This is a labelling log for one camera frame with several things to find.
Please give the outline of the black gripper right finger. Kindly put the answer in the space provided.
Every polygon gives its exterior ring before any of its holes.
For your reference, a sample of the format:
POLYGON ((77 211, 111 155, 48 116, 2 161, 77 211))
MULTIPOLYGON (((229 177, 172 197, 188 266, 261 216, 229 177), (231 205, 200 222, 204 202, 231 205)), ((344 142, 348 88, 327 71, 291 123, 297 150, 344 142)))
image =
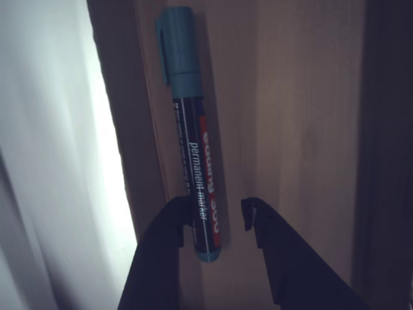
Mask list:
POLYGON ((241 201, 245 230, 262 250, 272 298, 281 309, 368 309, 299 233, 259 198, 241 201))

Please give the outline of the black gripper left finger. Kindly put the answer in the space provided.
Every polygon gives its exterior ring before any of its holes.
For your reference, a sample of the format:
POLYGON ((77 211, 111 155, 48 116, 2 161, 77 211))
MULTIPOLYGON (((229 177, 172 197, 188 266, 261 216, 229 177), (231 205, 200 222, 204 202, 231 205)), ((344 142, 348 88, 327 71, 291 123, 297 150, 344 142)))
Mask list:
POLYGON ((191 204, 174 198, 140 237, 118 309, 179 309, 179 249, 191 204))

